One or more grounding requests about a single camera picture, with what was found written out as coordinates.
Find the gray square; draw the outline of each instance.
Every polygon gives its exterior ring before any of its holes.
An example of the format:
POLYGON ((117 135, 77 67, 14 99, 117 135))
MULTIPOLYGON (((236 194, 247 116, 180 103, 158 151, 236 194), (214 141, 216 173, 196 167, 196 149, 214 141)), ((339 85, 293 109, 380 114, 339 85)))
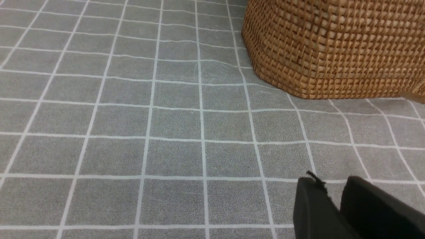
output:
POLYGON ((322 111, 329 113, 337 113, 338 110, 335 109, 330 103, 329 100, 305 100, 295 96, 290 96, 294 105, 300 110, 308 111, 322 111))
POLYGON ((207 176, 260 177, 253 144, 206 143, 207 176))
POLYGON ((146 8, 161 8, 161 1, 158 0, 128 0, 128 5, 140 6, 146 8))
POLYGON ((0 46, 15 46, 24 29, 0 26, 0 46))
POLYGON ((131 57, 112 57, 108 76, 139 80, 151 80, 154 60, 131 57))
POLYGON ((21 174, 74 174, 84 139, 27 136, 10 169, 21 174))
POLYGON ((155 58, 156 41, 118 37, 113 53, 133 57, 155 58))
POLYGON ((115 34, 119 19, 83 17, 78 24, 77 32, 92 34, 115 34))
POLYGON ((204 224, 202 181, 146 179, 141 224, 204 224))
POLYGON ((38 11, 43 6, 44 2, 45 0, 5 0, 3 1, 1 7, 38 11))
POLYGON ((204 229, 139 229, 139 238, 150 239, 204 239, 204 229))
POLYGON ((121 18, 122 5, 89 3, 84 12, 85 16, 121 18))
POLYGON ((35 12, 0 9, 0 23, 4 26, 28 27, 35 15, 35 12))
POLYGON ((38 100, 49 76, 0 72, 0 97, 38 100))
POLYGON ((162 25, 161 26, 161 40, 169 41, 195 41, 196 42, 196 28, 180 25, 162 25))
POLYGON ((59 52, 15 50, 4 69, 51 73, 59 59, 59 52))
POLYGON ((108 56, 67 52, 60 62, 59 74, 85 74, 102 76, 108 56))
POLYGON ((198 48, 193 42, 159 43, 159 59, 163 60, 197 60, 198 48))
POLYGON ((140 180, 79 179, 67 225, 131 225, 140 180))
POLYGON ((205 3, 199 2, 198 4, 198 14, 213 14, 218 16, 228 17, 227 6, 222 4, 215 3, 205 3))
POLYGON ((195 15, 184 11, 163 11, 162 23, 196 26, 195 15))
POLYGON ((241 84, 244 82, 237 67, 220 62, 201 62, 202 83, 241 84))
POLYGON ((230 17, 243 18, 245 16, 245 6, 229 6, 230 17))
POLYGON ((278 239, 296 239, 294 228, 276 228, 278 239))
POLYGON ((158 82, 155 84, 153 105, 199 109, 199 86, 158 82))
POLYGON ((0 172, 6 170, 20 136, 0 135, 0 172))
POLYGON ((312 170, 306 144, 259 145, 265 177, 297 179, 312 170))
POLYGON ((3 62, 6 60, 10 51, 11 49, 0 47, 0 65, 3 64, 3 62))
POLYGON ((258 75, 255 73, 254 69, 252 68, 248 68, 248 69, 241 69, 242 70, 242 74, 244 74, 245 77, 245 81, 246 83, 249 85, 258 85, 258 86, 265 86, 267 88, 270 89, 275 89, 275 90, 279 90, 278 88, 275 88, 274 86, 270 85, 269 83, 261 80, 258 75))
POLYGON ((202 86, 204 109, 248 110, 247 97, 243 86, 202 86))
POLYGON ((353 147, 315 143, 310 144, 310 147, 321 179, 341 180, 353 175, 366 177, 353 147))
POLYGON ((419 212, 425 213, 425 199, 417 185, 375 183, 375 186, 419 212))
POLYGON ((425 127, 414 119, 388 117, 397 145, 401 147, 423 148, 425 145, 425 127))
POLYGON ((300 112, 307 139, 351 143, 347 123, 339 114, 300 112))
POLYGON ((272 239, 272 230, 268 228, 217 228, 210 229, 210 239, 272 239))
POLYGON ((145 136, 149 109, 128 106, 99 106, 92 135, 145 136))
POLYGON ((269 223, 261 181, 208 181, 207 183, 210 224, 269 223))
POLYGON ((159 23, 159 9, 143 9, 127 6, 125 8, 124 20, 159 23))
POLYGON ((242 38, 241 33, 235 33, 235 39, 236 39, 236 47, 240 48, 246 48, 244 39, 242 38))
POLYGON ((146 174, 202 176, 201 143, 150 140, 146 174))
POLYGON ((55 239, 56 234, 56 230, 0 230, 2 239, 55 239))
POLYGON ((242 26, 244 25, 244 20, 242 18, 232 18, 232 26, 235 34, 242 31, 242 26))
POLYGON ((80 15, 84 6, 85 2, 50 0, 47 2, 43 11, 80 15))
POLYGON ((204 112, 205 138, 252 142, 248 113, 204 112))
POLYGON ((425 106, 416 102, 412 102, 413 107, 418 111, 419 117, 425 120, 425 106))
POLYGON ((0 193, 0 224, 59 225, 71 181, 7 178, 0 193))
POLYGON ((235 46, 233 34, 229 31, 199 30, 199 43, 212 46, 235 46))
POLYGON ((140 175, 144 139, 90 139, 80 174, 140 175))
POLYGON ((23 132, 36 103, 0 101, 0 131, 23 132))
POLYGON ((171 139, 201 139, 198 111, 153 109, 151 136, 171 139))
POLYGON ((71 39, 68 51, 82 51, 82 52, 111 52, 113 36, 96 36, 76 33, 71 39))
POLYGON ((407 100, 370 99, 370 102, 382 110, 384 114, 418 117, 407 100))
POLYGON ((227 17, 214 17, 208 15, 198 15, 199 28, 210 30, 230 31, 230 21, 227 17))
POLYGON ((397 149, 358 147, 357 151, 373 179, 413 180, 397 149))
POLYGON ((287 93, 281 90, 265 88, 259 85, 248 85, 251 109, 293 109, 287 93))
POLYGON ((32 133, 86 134, 93 106, 42 103, 31 125, 32 133))
POLYGON ((62 239, 132 239, 133 233, 133 229, 72 229, 64 230, 62 239))
POLYGON ((267 189, 273 222, 275 224, 291 224, 297 184, 294 182, 267 182, 267 189))
POLYGON ((70 33, 64 32, 29 30, 19 44, 19 47, 62 50, 68 42, 70 35, 70 33))
POLYGON ((198 63, 159 60, 156 68, 156 79, 198 83, 198 63))
POLYGON ((55 31, 73 31, 77 21, 77 16, 40 13, 40 15, 37 17, 37 20, 35 20, 34 24, 32 25, 32 28, 50 29, 55 31))
POLYGON ((251 58, 245 48, 238 48, 239 65, 242 67, 252 67, 251 58))
POLYGON ((164 0, 164 10, 180 10, 195 13, 195 2, 187 0, 164 0))
POLYGON ((230 65, 238 65, 235 50, 232 48, 220 48, 206 45, 200 45, 199 48, 201 51, 201 60, 212 60, 230 65))
POLYGON ((365 99, 332 100, 332 103, 343 113, 354 114, 380 114, 379 110, 369 104, 365 99))
POLYGON ((346 115, 353 132, 354 143, 394 145, 384 116, 346 115))
POLYGON ((341 208, 341 197, 345 185, 345 183, 327 183, 325 185, 326 189, 328 190, 329 197, 338 209, 341 208))
POLYGON ((252 114, 258 142, 290 142, 304 140, 297 113, 263 111, 252 114))
POLYGON ((420 181, 425 181, 425 154, 419 150, 401 150, 406 163, 420 181))
POLYGON ((149 105, 151 89, 151 82, 107 79, 100 102, 149 105))
POLYGON ((123 21, 119 28, 119 34, 127 37, 140 37, 156 40, 158 37, 158 24, 123 21))
POLYGON ((95 103, 101 81, 100 78, 55 76, 44 99, 95 103))
POLYGON ((248 0, 228 0, 229 5, 246 6, 248 0))

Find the gray grid rug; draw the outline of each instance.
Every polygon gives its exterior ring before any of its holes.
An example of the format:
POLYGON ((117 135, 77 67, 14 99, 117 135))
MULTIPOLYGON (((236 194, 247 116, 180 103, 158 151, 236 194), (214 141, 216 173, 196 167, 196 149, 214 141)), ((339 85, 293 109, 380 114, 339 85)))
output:
POLYGON ((425 212, 425 107, 259 80, 246 0, 0 0, 0 238, 293 238, 298 177, 425 212))

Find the square tile pattern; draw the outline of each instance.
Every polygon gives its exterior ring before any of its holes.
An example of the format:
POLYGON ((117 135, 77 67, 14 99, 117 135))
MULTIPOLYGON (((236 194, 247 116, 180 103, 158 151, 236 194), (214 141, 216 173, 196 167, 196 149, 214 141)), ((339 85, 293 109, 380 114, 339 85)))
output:
POLYGON ((0 238, 294 238, 307 170, 424 212, 425 106, 269 86, 246 2, 0 1, 0 238))

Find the white grid line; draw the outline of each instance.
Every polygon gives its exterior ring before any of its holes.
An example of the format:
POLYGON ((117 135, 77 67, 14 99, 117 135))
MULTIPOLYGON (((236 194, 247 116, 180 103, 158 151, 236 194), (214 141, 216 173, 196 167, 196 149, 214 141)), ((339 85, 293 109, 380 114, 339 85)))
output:
MULTIPOLYGON (((294 224, 275 224, 275 228, 293 228, 294 224)), ((119 229, 218 229, 218 228, 271 228, 268 224, 215 224, 215 225, 69 225, 65 226, 65 230, 119 230, 119 229)), ((3 226, 0 225, 0 230, 58 230, 59 226, 3 226)))
MULTIPOLYGON (((180 84, 180 82, 176 81, 163 81, 163 80, 155 80, 156 82, 163 82, 163 83, 175 83, 180 84)), ((198 83, 189 83, 189 85, 199 85, 198 83)), ((202 84, 202 85, 208 85, 208 86, 217 86, 217 85, 211 85, 211 84, 202 84)), ((32 99, 21 99, 21 98, 3 98, 0 97, 0 101, 18 101, 18 102, 39 102, 39 100, 32 100, 32 99)), ((61 101, 61 100, 41 100, 42 103, 56 103, 56 104, 69 104, 69 105, 96 105, 96 103, 92 102, 77 102, 77 101, 61 101)), ((134 105, 134 104, 123 104, 123 103, 99 103, 99 106, 126 106, 126 107, 141 107, 141 108, 149 108, 149 105, 134 105)), ((163 106, 156 106, 153 105, 153 108, 156 109, 164 109, 164 110, 182 110, 182 111, 200 111, 200 109, 196 108, 173 108, 173 107, 163 107, 163 106)), ((215 110, 215 109, 202 109, 203 112, 221 112, 221 113, 248 113, 248 110, 215 110)), ((299 111, 299 112, 310 112, 310 113, 319 113, 319 114, 338 114, 338 115, 359 115, 359 116, 383 116, 382 114, 360 114, 360 113, 342 113, 342 112, 327 112, 327 111, 314 111, 314 110, 302 110, 302 109, 288 109, 288 108, 263 108, 258 110, 251 110, 251 112, 271 112, 271 111, 299 111)), ((407 119, 407 120, 418 120, 425 122, 425 119, 422 118, 413 118, 408 116, 402 116, 402 115, 392 115, 392 114, 386 114, 387 117, 394 117, 394 118, 401 118, 401 119, 407 119)))
POLYGON ((291 103, 291 104, 292 104, 292 106, 294 107, 295 112, 297 113, 298 120, 300 121, 301 131, 302 131, 302 133, 303 133, 304 141, 306 142, 307 154, 309 155, 310 165, 311 165, 311 167, 312 167, 312 171, 313 171, 313 173, 314 173, 314 174, 317 174, 316 166, 315 166, 315 162, 314 162, 314 160, 313 160, 312 149, 310 148, 309 139, 307 138, 307 132, 306 132, 306 129, 305 129, 305 127, 304 127, 303 119, 301 118, 301 113, 300 113, 300 111, 298 110, 297 106, 296 106, 296 105, 294 104, 294 102, 292 101, 291 96, 290 96, 288 93, 287 93, 286 95, 287 95, 287 97, 288 97, 288 99, 289 99, 290 103, 291 103))
MULTIPOLYGON (((158 55, 159 55, 159 39, 161 38, 161 23, 162 23, 162 13, 164 8, 164 0, 161 0, 161 10, 159 12, 159 23, 158 23, 158 36, 157 36, 157 42, 156 42, 156 49, 155 49, 155 62, 153 65, 153 75, 152 75, 152 85, 150 89, 150 103, 149 103, 149 113, 147 117, 147 127, 146 127, 146 139, 144 143, 144 152, 143 152, 143 161, 142 161, 142 172, 139 183, 139 193, 137 197, 137 207, 136 207, 136 219, 135 224, 140 224, 140 216, 142 213, 142 200, 143 200, 143 190, 145 187, 145 173, 146 173, 146 164, 147 164, 147 152, 149 149, 149 136, 150 136, 150 128, 152 124, 152 114, 153 114, 153 101, 154 101, 154 95, 155 95, 155 81, 156 81, 156 72, 158 67, 158 55)), ((139 229, 134 228, 133 231, 133 239, 138 239, 139 237, 139 229)))
MULTIPOLYGON (((32 13, 36 13, 37 11, 32 11, 32 10, 23 10, 23 9, 9 9, 9 8, 1 8, 0 10, 9 10, 9 11, 25 11, 25 12, 32 12, 32 13)), ((50 11, 43 11, 41 13, 46 13, 46 14, 52 14, 52 15, 62 15, 62 16, 71 16, 71 17, 78 17, 78 15, 75 14, 65 14, 65 13, 56 13, 56 12, 50 12, 50 11)), ((99 18, 99 19, 110 19, 110 20, 119 20, 118 18, 114 18, 114 17, 101 17, 101 16, 83 16, 83 17, 88 17, 88 18, 99 18)), ((127 19, 123 19, 123 22, 129 22, 129 23, 150 23, 150 24, 158 24, 156 22, 148 22, 148 21, 139 21, 139 20, 127 20, 127 19)), ((194 26, 190 26, 190 25, 185 25, 185 24, 177 24, 177 23, 162 23, 163 26, 185 26, 185 27, 190 27, 190 28, 196 28, 194 26)), ((231 32, 231 30, 222 30, 222 29, 210 29, 210 28, 199 28, 199 30, 207 30, 207 31, 226 31, 226 32, 231 32)))
POLYGON ((31 21, 31 23, 28 25, 27 28, 25 28, 25 31, 22 33, 21 37, 19 38, 19 40, 16 42, 15 46, 12 48, 12 50, 9 52, 9 54, 6 56, 6 59, 3 61, 3 63, 0 65, 0 70, 3 69, 4 65, 6 65, 6 63, 9 61, 10 57, 12 56, 12 54, 15 52, 16 48, 19 46, 19 44, 21 44, 22 40, 24 39, 24 37, 26 36, 26 34, 28 33, 29 29, 31 28, 31 26, 34 24, 34 22, 37 20, 38 16, 40 15, 40 13, 43 11, 43 9, 46 7, 47 3, 49 2, 49 0, 45 0, 43 5, 41 6, 41 8, 37 11, 37 14, 35 14, 33 20, 31 21))
MULTIPOLYGON (((154 180, 185 180, 185 181, 262 181, 267 182, 287 182, 297 183, 298 179, 288 178, 270 178, 270 177, 223 177, 223 176, 160 176, 160 175, 73 175, 73 174, 25 174, 25 173, 8 173, 0 174, 0 176, 8 178, 34 178, 34 179, 108 179, 108 180, 142 180, 142 179, 154 179, 154 180)), ((363 178, 368 182, 376 182, 382 184, 414 184, 418 182, 421 185, 425 185, 425 181, 413 181, 413 180, 388 180, 388 179, 368 179, 363 178)), ((347 179, 323 179, 328 184, 343 184, 347 182, 347 179)))
POLYGON ((242 80, 244 81, 244 90, 245 90, 246 104, 247 104, 247 107, 248 107, 249 124, 251 126, 252 141, 254 142, 254 149, 255 149, 255 154, 257 155, 258 168, 259 168, 261 179, 262 179, 261 182, 262 182, 262 185, 263 185, 264 198, 265 198, 266 206, 267 206, 267 214, 268 214, 268 217, 269 217, 269 223, 270 223, 270 226, 271 226, 273 239, 277 239, 278 236, 277 236, 275 228, 273 227, 273 225, 275 223, 273 222, 272 207, 270 205, 269 193, 267 191, 267 184, 266 184, 266 180, 265 180, 265 176, 264 176, 263 165, 261 163, 260 151, 258 149, 258 143, 257 143, 257 139, 256 139, 256 136, 255 136, 254 121, 253 121, 253 118, 252 118, 252 111, 251 111, 251 103, 250 103, 250 100, 249 100, 248 86, 246 84, 247 80, 245 79, 244 73, 242 72, 242 69, 240 68, 241 63, 240 63, 240 60, 239 60, 239 54, 238 54, 238 49, 237 49, 237 44, 236 44, 236 37, 235 37, 235 33, 233 31, 232 18, 230 17, 230 8, 229 8, 228 0, 226 0, 226 7, 227 7, 227 14, 228 14, 228 17, 229 17, 229 22, 230 22, 230 29, 232 30, 232 35, 233 35, 233 45, 234 45, 234 48, 235 48, 236 62, 238 63, 239 72, 242 76, 242 80))
MULTIPOLYGON (((85 10, 87 9, 87 6, 88 6, 88 3, 89 2, 90 2, 90 0, 87 0, 86 4, 84 6, 84 9, 81 12, 81 16, 78 19, 77 24, 74 27, 74 30, 77 29, 78 24, 80 23, 80 20, 81 20, 81 18, 83 16, 85 10)), ((125 6, 122 8, 121 19, 124 17, 124 13, 125 13, 125 6)), ((118 32, 119 32, 119 28, 121 27, 121 23, 122 23, 122 21, 120 21, 118 23, 118 26, 117 26, 117 29, 116 29, 116 34, 118 34, 118 32)), ((72 35, 70 36, 70 39, 67 42, 67 46, 66 47, 68 47, 68 45, 69 45, 69 43, 71 41, 71 38, 72 38, 72 35)), ((112 43, 111 49, 110 49, 110 55, 108 57, 108 62, 106 64, 105 70, 103 72, 103 79, 102 79, 102 82, 100 84, 100 89, 99 89, 99 92, 97 94, 97 99, 96 99, 96 103, 97 104, 100 102, 100 97, 102 96, 102 90, 103 90, 103 86, 105 85, 106 76, 108 74, 109 66, 111 65, 112 53, 113 53, 113 50, 115 48, 116 39, 117 39, 117 36, 115 35, 115 37, 113 39, 113 43, 112 43)), ((78 163, 77 163, 77 166, 76 166, 76 169, 75 169, 75 174, 74 174, 75 176, 79 174, 79 171, 80 171, 80 168, 81 168, 82 160, 84 158, 84 154, 85 154, 85 151, 86 151, 86 148, 87 148, 87 144, 88 144, 88 139, 89 139, 88 136, 90 136, 91 129, 93 128, 93 124, 94 124, 94 119, 96 118, 97 108, 98 108, 98 105, 95 105, 94 108, 93 108, 93 112, 92 112, 92 115, 91 115, 90 123, 88 125, 86 137, 84 138, 84 143, 82 145, 81 153, 80 153, 80 156, 79 156, 79 159, 78 159, 78 163)), ((69 208, 70 208, 70 205, 71 205, 72 197, 74 195, 76 184, 77 184, 77 179, 76 178, 72 179, 71 188, 69 189, 68 198, 66 200, 65 209, 64 209, 64 212, 63 212, 63 215, 62 215, 62 219, 60 221, 60 227, 59 227, 59 230, 57 232, 56 239, 61 239, 61 237, 62 237, 63 228, 65 226, 65 222, 66 222, 66 219, 68 217, 68 212, 69 212, 69 208)))
MULTIPOLYGON (((201 121, 201 140, 205 140, 204 129, 204 104, 202 100, 202 69, 201 69, 201 49, 199 47, 199 29, 198 29, 198 1, 195 0, 195 25, 196 25, 196 47, 198 51, 198 83, 199 83, 199 117, 201 121)), ((207 184, 207 156, 205 151, 205 142, 201 143, 202 151, 202 177, 204 190, 204 223, 206 226, 210 224, 210 216, 208 211, 208 184, 207 184)), ((210 231, 205 229, 205 239, 210 239, 210 231)))
POLYGON ((372 106, 372 107, 374 107, 375 109, 377 109, 377 110, 378 110, 379 112, 381 112, 381 114, 384 116, 385 121, 387 122, 388 128, 389 128, 389 130, 390 130, 391 137, 393 138, 394 145, 397 147, 397 152, 398 152, 398 154, 399 154, 399 156, 400 156, 400 159, 403 161, 403 163, 404 163, 404 165, 406 166, 407 170, 409 171, 410 175, 412 176, 412 178, 413 178, 413 179, 414 179, 414 181, 416 182, 417 186, 419 187, 419 190, 421 191, 422 195, 425 197, 425 192, 424 192, 424 190, 422 189, 422 187, 421 187, 421 185, 420 185, 420 183, 419 183, 419 180, 416 178, 415 174, 414 174, 414 173, 413 173, 413 171, 410 169, 410 167, 409 167, 409 165, 407 164, 407 162, 406 162, 406 160, 405 160, 405 158, 404 158, 403 154, 401 153, 400 148, 398 147, 397 140, 396 140, 396 137, 395 137, 395 135, 394 135, 393 128, 391 127, 390 121, 388 120, 388 117, 384 114, 384 112, 383 112, 380 108, 378 108, 377 106, 375 106, 375 105, 374 105, 374 104, 373 104, 373 103, 372 103, 369 99, 367 99, 367 101, 369 102, 369 104, 371 104, 371 106, 372 106))
MULTIPOLYGON (((84 2, 84 0, 66 0, 66 1, 70 1, 70 2, 84 2)), ((218 5, 225 5, 224 3, 215 3, 215 2, 205 2, 205 1, 199 1, 199 2, 204 2, 204 3, 211 3, 211 4, 218 4, 218 5)), ((90 3, 97 3, 97 4, 103 4, 103 5, 116 5, 116 6, 123 6, 123 4, 120 3, 104 3, 104 2, 95 2, 95 1, 90 1, 90 3)), ((136 7, 136 8, 142 8, 142 9, 152 9, 152 10, 159 10, 158 8, 153 8, 153 7, 143 7, 143 6, 138 6, 138 5, 127 5, 128 7, 136 7)), ((211 16, 211 17, 227 17, 227 16, 222 16, 222 15, 213 15, 213 14, 206 14, 206 13, 195 13, 195 12, 191 12, 191 11, 187 11, 187 10, 177 10, 177 9, 162 9, 163 11, 176 11, 176 12, 186 12, 186 13, 190 13, 190 14, 199 14, 199 15, 206 15, 206 16, 211 16)))
MULTIPOLYGON (((43 4, 42 8, 44 8, 44 7, 46 6, 46 4, 47 4, 47 2, 48 2, 48 1, 49 1, 49 0, 46 0, 46 1, 44 2, 44 4, 43 4)), ((79 24, 79 21, 81 20, 82 15, 83 15, 83 12, 81 12, 80 17, 79 17, 79 19, 77 20, 77 23, 76 23, 76 25, 75 25, 75 27, 74 27, 74 31, 77 29, 77 26, 78 26, 78 24, 79 24)), ((44 90, 43 90, 43 92, 42 92, 42 94, 41 94, 41 96, 40 96, 39 100, 37 101, 37 105, 36 105, 36 107, 35 107, 35 109, 34 109, 34 111, 33 111, 32 115, 31 115, 31 117, 30 117, 30 119, 29 119, 29 121, 28 121, 28 123, 27 123, 27 125, 26 125, 25 129, 24 129, 24 132, 22 133, 22 135, 21 135, 21 137, 20 137, 20 139, 19 139, 18 144, 16 145, 16 148, 15 148, 15 150, 14 150, 14 152, 13 152, 13 154, 12 154, 11 158, 10 158, 10 161, 9 161, 9 163, 8 163, 8 164, 7 164, 7 166, 6 166, 6 169, 5 169, 4 174, 7 174, 7 173, 10 171, 10 168, 12 167, 13 162, 15 161, 16 155, 18 154, 18 152, 19 152, 19 150, 20 150, 20 148, 21 148, 21 145, 22 145, 22 143, 23 143, 23 141, 24 141, 25 137, 26 137, 27 133, 29 132, 29 129, 30 129, 30 127, 31 127, 31 124, 32 124, 32 122, 33 122, 33 120, 34 120, 34 118, 35 118, 35 116, 36 116, 36 114, 37 114, 37 112, 38 112, 38 110, 39 110, 39 108, 40 108, 40 106, 41 106, 41 101, 44 99, 44 96, 47 94, 47 91, 48 91, 48 89, 49 89, 49 86, 50 86, 50 84, 51 84, 51 82, 52 82, 52 80, 53 80, 53 78, 54 78, 54 76, 55 76, 55 74, 56 74, 56 71, 57 71, 57 70, 58 70, 58 68, 59 68, 59 64, 60 64, 60 62, 62 61, 63 56, 65 55, 65 51, 66 51, 66 49, 68 48, 69 43, 71 42, 72 36, 73 36, 73 34, 71 34, 71 35, 69 36, 68 41, 67 41, 67 43, 65 44, 65 46, 64 46, 64 48, 63 48, 63 51, 62 51, 62 53, 60 54, 60 56, 59 56, 59 58, 58 58, 58 61, 57 61, 56 65, 55 65, 55 68, 54 68, 54 70, 53 70, 52 74, 50 75, 49 80, 47 81, 46 86, 45 86, 45 88, 44 88, 44 90)), ((2 185, 3 185, 3 183, 4 183, 4 181, 5 181, 5 179, 6 179, 6 177, 2 177, 2 178, 0 179, 0 189, 1 189, 1 187, 2 187, 2 185)))
MULTIPOLYGON (((83 2, 85 3, 85 0, 66 0, 66 1, 72 1, 72 2, 83 2)), ((107 4, 107 5, 119 5, 122 6, 121 3, 105 3, 105 2, 96 2, 96 1, 90 1, 91 3, 100 3, 100 4, 107 4)), ((216 3, 216 2, 208 2, 208 1, 198 1, 200 3, 211 3, 211 4, 217 4, 217 5, 226 5, 225 3, 216 3)), ((136 7, 140 7, 140 8, 148 8, 148 7, 143 7, 143 6, 137 6, 137 5, 129 5, 129 6, 136 6, 136 7)), ((242 5, 235 5, 235 4, 229 4, 229 6, 235 6, 235 7, 246 7, 246 6, 242 6, 242 5)))
MULTIPOLYGON (((14 135, 19 136, 24 133, 20 132, 2 132, 0 135, 14 135)), ((85 135, 78 134, 48 134, 48 133, 26 133, 26 136, 40 136, 40 137, 68 137, 68 138, 85 138, 85 135)), ((149 139, 149 140, 162 140, 162 141, 174 141, 174 142, 205 142, 205 143, 223 143, 223 144, 258 144, 258 145, 293 145, 293 144, 324 144, 324 145, 340 145, 340 146, 356 146, 356 147, 369 147, 369 148, 394 148, 400 150, 416 150, 425 151, 425 148, 414 148, 414 147, 400 147, 394 145, 373 145, 373 144, 351 144, 341 142, 329 142, 329 141, 317 141, 317 140, 298 140, 298 141, 287 141, 287 142, 251 142, 251 141, 232 141, 232 140, 211 140, 211 139, 177 139, 177 138, 163 138, 163 137, 146 137, 146 136, 110 136, 110 135, 89 135, 90 139, 149 139)))
POLYGON ((351 131, 351 126, 350 126, 350 123, 348 122, 348 119, 347 119, 347 116, 345 116, 344 115, 344 113, 332 102, 332 100, 329 100, 329 103, 331 103, 331 105, 340 113, 340 115, 344 118, 344 120, 345 120, 345 122, 346 122, 346 125, 347 125, 347 129, 348 129, 348 134, 349 134, 349 136, 350 136, 350 142, 351 142, 351 144, 353 144, 353 149, 354 149, 354 152, 356 153, 356 156, 357 156, 357 158, 358 158, 358 160, 359 160, 359 162, 360 162, 360 164, 361 164, 361 166, 362 166, 362 168, 363 168, 363 170, 364 170, 364 172, 365 172, 365 174, 366 174, 366 177, 368 178, 368 179, 371 179, 371 176, 370 176, 370 174, 369 174, 369 172, 368 172, 368 170, 366 169, 366 166, 365 166, 365 164, 363 163, 363 160, 362 160, 362 157, 360 156, 360 154, 359 154, 359 152, 358 152, 358 150, 357 150, 357 147, 354 145, 354 137, 353 137, 353 132, 351 131))
MULTIPOLYGON (((11 27, 11 26, 4 26, 4 25, 0 25, 0 28, 17 28, 17 29, 26 29, 25 27, 11 27)), ((69 33, 71 34, 71 31, 58 31, 58 30, 50 30, 50 29, 44 29, 44 28, 31 28, 30 30, 36 30, 36 31, 49 31, 49 32, 58 32, 58 33, 69 33)), ((111 33, 87 33, 87 32, 76 32, 75 34, 80 34, 80 35, 90 35, 90 36, 114 36, 114 34, 111 33)), ((125 35, 119 35, 118 37, 122 37, 122 38, 128 38, 128 39, 135 39, 135 40, 143 40, 143 41, 157 41, 156 39, 151 39, 151 38, 142 38, 142 37, 132 37, 132 36, 125 36, 125 35)), ((196 41, 193 40, 159 40, 159 42, 162 43, 198 43, 196 41)), ((234 47, 230 47, 230 46, 218 46, 218 45, 211 45, 211 44, 206 44, 206 43, 199 43, 200 45, 203 46, 210 46, 210 47, 217 47, 217 48, 223 48, 223 49, 233 49, 234 47)), ((39 48, 25 48, 25 47, 12 47, 12 46, 0 46, 0 48, 5 48, 5 49, 19 49, 19 50, 30 50, 30 51, 51 51, 51 52, 61 52, 61 50, 53 50, 53 49, 39 49, 39 48)), ((88 52, 84 52, 84 51, 67 51, 67 52, 75 52, 75 53, 82 53, 82 54, 98 54, 98 55, 107 55, 109 56, 109 54, 107 53, 102 53, 102 52, 95 52, 95 51, 88 51, 88 52)))

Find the woven rattan basket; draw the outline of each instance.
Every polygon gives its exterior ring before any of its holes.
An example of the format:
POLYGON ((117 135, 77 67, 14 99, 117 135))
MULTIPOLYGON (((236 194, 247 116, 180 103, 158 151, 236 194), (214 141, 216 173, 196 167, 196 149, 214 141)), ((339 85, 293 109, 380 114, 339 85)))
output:
POLYGON ((425 99, 425 0, 249 0, 256 74, 305 99, 425 99))

